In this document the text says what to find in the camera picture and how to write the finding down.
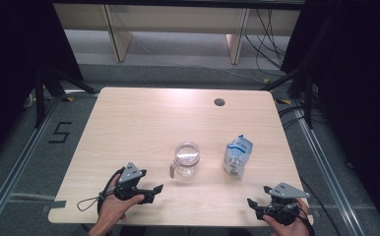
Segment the metal floor rail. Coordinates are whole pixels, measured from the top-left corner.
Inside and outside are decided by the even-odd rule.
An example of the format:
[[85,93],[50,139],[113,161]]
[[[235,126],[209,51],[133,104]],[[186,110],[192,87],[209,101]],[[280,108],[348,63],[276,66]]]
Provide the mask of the metal floor rail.
[[347,226],[348,232],[351,236],[364,236],[364,230],[357,218],[355,210],[352,208],[350,201],[340,182],[338,181],[335,172],[333,171],[325,152],[314,134],[312,128],[308,126],[305,121],[305,112],[297,110],[294,112],[295,116],[299,119],[301,130],[305,136],[306,141],[313,152],[313,155],[317,161],[317,164],[322,172],[322,175],[328,185],[331,195],[340,211],[340,214]]
[[59,98],[52,98],[48,107],[45,109],[45,115],[43,120],[33,129],[32,134],[24,146],[22,152],[19,154],[15,164],[13,165],[10,173],[7,175],[5,182],[0,188],[0,215],[9,200],[12,192],[18,184],[22,174],[24,173],[28,163],[30,162],[36,147],[38,146],[54,110],[59,104]]

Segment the black metal stand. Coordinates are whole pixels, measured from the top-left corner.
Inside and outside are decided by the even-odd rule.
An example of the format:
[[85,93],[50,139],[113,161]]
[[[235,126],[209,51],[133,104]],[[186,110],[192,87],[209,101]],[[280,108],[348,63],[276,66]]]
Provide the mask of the black metal stand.
[[302,93],[304,94],[303,114],[305,115],[305,122],[308,128],[312,129],[313,125],[311,111],[313,80],[306,66],[297,67],[282,78],[265,85],[263,90],[271,91],[272,89],[275,89],[288,81],[291,81],[291,85],[287,91],[290,98],[299,98]]
[[61,97],[66,91],[60,82],[66,81],[87,93],[97,94],[99,90],[87,85],[82,77],[72,77],[62,70],[51,66],[42,66],[37,69],[34,79],[34,93],[36,98],[36,123],[38,128],[45,120],[44,90],[47,89],[52,97]]

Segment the person's left hand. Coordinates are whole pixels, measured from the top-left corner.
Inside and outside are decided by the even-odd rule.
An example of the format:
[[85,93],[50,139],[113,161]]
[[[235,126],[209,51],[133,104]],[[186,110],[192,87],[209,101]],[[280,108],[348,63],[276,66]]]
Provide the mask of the person's left hand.
[[106,197],[101,205],[96,224],[104,228],[111,228],[119,220],[124,220],[127,210],[143,199],[143,195],[134,196],[126,201],[119,200],[114,195]]

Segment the person's right hand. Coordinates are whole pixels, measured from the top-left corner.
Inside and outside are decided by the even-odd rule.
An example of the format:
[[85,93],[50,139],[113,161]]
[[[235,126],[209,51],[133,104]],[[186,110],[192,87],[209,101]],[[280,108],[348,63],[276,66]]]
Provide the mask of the person's right hand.
[[295,222],[290,225],[279,224],[274,218],[269,215],[264,215],[263,220],[267,222],[274,232],[270,236],[315,236],[315,232],[311,224],[306,223],[307,212],[309,210],[308,205],[302,200],[296,200],[301,208],[299,216]]

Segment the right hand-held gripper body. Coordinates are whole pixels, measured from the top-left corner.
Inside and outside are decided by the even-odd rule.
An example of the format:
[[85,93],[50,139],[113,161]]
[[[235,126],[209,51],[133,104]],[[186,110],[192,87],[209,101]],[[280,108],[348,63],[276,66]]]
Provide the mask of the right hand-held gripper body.
[[267,206],[263,206],[264,211],[256,213],[258,220],[262,220],[263,216],[269,215],[279,224],[290,225],[299,215],[300,206],[297,203],[299,198],[309,198],[310,195],[291,185],[281,182],[272,188],[270,194],[271,202]]

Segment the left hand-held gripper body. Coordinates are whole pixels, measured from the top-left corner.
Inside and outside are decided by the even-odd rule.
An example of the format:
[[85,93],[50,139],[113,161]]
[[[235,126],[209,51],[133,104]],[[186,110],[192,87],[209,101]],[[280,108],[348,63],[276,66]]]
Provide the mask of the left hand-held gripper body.
[[126,201],[138,195],[145,195],[145,193],[137,187],[137,184],[143,176],[144,173],[133,162],[129,162],[122,168],[122,173],[115,184],[115,197],[121,201]]

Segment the light wooden desk frame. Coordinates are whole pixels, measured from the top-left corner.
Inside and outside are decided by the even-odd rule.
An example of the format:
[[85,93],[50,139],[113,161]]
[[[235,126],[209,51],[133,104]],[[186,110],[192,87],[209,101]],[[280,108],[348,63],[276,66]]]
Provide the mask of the light wooden desk frame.
[[135,31],[218,33],[226,36],[230,63],[238,63],[245,34],[290,36],[297,10],[133,6],[109,4],[53,5],[65,30],[105,30],[114,60],[122,62]]

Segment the white and blue bag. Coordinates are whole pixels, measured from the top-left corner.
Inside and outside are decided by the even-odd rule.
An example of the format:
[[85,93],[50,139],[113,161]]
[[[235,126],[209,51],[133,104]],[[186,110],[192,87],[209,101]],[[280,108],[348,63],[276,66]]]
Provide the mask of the white and blue bag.
[[244,168],[249,161],[253,144],[243,135],[239,135],[231,143],[226,145],[222,166],[232,177],[241,179]]

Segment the clear glass jar with lid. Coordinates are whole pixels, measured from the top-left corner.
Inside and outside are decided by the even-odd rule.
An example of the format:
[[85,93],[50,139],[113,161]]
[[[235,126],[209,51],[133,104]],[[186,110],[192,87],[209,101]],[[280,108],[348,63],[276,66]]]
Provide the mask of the clear glass jar with lid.
[[195,176],[199,170],[200,159],[201,153],[195,143],[182,142],[176,147],[174,159],[169,166],[170,178],[174,179],[176,174],[184,178]]

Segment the dark curtain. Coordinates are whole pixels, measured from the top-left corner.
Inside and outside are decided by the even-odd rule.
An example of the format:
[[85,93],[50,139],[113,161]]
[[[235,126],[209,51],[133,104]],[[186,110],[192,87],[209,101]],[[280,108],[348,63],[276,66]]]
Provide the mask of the dark curtain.
[[327,118],[380,213],[380,0],[344,0],[311,71]]
[[52,0],[0,0],[0,145],[37,77],[83,76]]

